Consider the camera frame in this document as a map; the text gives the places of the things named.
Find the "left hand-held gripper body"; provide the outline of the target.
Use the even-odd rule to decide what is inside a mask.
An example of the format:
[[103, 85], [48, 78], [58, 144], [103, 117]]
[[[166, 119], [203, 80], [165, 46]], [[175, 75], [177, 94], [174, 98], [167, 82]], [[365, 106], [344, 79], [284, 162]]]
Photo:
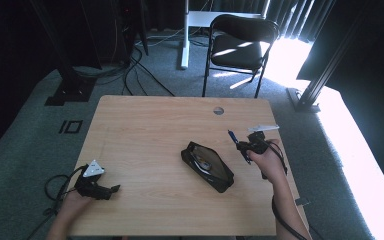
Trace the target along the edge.
[[97, 181], [105, 170], [93, 160], [90, 164], [81, 167], [81, 173], [74, 185], [81, 196], [91, 197], [96, 200], [109, 200], [113, 189], [100, 186]]

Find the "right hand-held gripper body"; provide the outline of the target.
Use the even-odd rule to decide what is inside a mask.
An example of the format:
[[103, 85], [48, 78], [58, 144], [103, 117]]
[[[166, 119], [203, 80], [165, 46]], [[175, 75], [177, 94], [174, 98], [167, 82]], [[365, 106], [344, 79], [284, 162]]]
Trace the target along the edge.
[[261, 127], [253, 128], [252, 133], [247, 138], [249, 140], [247, 149], [257, 154], [263, 154], [267, 149], [272, 149], [276, 146], [276, 143], [266, 139], [264, 129]]

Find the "blue pen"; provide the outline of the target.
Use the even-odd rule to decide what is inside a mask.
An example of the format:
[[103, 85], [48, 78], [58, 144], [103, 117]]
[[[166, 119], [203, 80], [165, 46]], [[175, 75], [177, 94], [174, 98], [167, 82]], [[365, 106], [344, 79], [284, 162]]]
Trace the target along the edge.
[[234, 132], [231, 130], [227, 130], [227, 132], [228, 132], [230, 138], [232, 139], [232, 141], [235, 143], [237, 150], [241, 153], [244, 160], [247, 162], [247, 164], [251, 165], [251, 160], [249, 159], [248, 155], [239, 147], [239, 141], [236, 138]]

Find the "black mesh pencil case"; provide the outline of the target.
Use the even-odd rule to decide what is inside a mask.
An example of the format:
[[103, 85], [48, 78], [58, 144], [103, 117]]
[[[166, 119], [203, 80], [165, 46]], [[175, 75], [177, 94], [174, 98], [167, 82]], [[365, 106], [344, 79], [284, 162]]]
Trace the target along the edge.
[[224, 193], [234, 184], [234, 173], [218, 153], [211, 148], [190, 142], [181, 151], [181, 158], [184, 163], [219, 193]]

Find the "person's right hand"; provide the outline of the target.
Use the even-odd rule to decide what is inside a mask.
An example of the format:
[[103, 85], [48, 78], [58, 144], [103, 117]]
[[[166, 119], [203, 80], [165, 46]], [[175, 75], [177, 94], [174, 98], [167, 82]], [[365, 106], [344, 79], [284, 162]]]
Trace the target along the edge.
[[270, 139], [270, 146], [263, 154], [257, 154], [251, 150], [247, 151], [249, 158], [259, 167], [263, 174], [267, 177], [268, 181], [273, 185], [277, 185], [285, 179], [283, 165], [279, 158], [278, 152], [279, 140]]

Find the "person's left hand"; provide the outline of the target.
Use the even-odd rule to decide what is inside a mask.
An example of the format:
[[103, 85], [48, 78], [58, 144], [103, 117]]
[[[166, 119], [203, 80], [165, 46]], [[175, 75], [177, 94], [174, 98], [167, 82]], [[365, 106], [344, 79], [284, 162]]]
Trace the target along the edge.
[[93, 201], [93, 198], [82, 196], [77, 191], [72, 191], [66, 195], [59, 211], [59, 216], [66, 219], [75, 219], [87, 206]]

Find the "black metal profile stand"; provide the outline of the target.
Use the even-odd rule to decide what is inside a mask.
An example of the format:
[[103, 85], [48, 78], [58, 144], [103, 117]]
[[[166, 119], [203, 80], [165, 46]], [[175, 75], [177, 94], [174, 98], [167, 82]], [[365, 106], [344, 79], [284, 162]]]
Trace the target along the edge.
[[332, 0], [309, 55], [298, 73], [304, 90], [287, 89], [296, 112], [320, 111], [316, 100], [345, 56], [373, 0]]

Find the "black folding chair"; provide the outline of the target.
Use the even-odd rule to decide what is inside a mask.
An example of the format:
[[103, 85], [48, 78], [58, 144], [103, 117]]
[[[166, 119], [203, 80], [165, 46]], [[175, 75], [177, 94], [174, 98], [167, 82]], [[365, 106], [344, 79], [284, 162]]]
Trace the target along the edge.
[[254, 97], [259, 96], [270, 51], [280, 36], [277, 23], [261, 17], [222, 14], [209, 26], [202, 96], [206, 95], [211, 70], [259, 75]]

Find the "black metal stand with base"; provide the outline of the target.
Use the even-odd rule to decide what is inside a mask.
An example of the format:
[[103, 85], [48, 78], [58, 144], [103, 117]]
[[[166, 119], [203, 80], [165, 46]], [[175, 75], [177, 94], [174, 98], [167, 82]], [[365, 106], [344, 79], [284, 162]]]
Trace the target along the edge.
[[80, 76], [70, 63], [58, 32], [43, 0], [29, 0], [38, 16], [56, 53], [56, 68], [62, 78], [53, 96], [47, 98], [46, 106], [63, 106], [66, 102], [88, 102], [97, 79]]

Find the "dark pleated curtain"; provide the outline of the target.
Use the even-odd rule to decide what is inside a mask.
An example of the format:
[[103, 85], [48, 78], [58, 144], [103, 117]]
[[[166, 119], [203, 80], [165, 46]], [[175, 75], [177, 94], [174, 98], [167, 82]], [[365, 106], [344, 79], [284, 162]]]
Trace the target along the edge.
[[263, 15], [279, 26], [280, 36], [314, 42], [336, 0], [266, 0]]

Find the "dark equipment box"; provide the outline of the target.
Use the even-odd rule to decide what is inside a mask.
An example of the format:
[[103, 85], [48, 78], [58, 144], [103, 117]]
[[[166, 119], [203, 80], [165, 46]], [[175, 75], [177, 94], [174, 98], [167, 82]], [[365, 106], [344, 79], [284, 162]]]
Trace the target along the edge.
[[129, 64], [137, 38], [146, 45], [144, 0], [80, 0], [98, 60]]

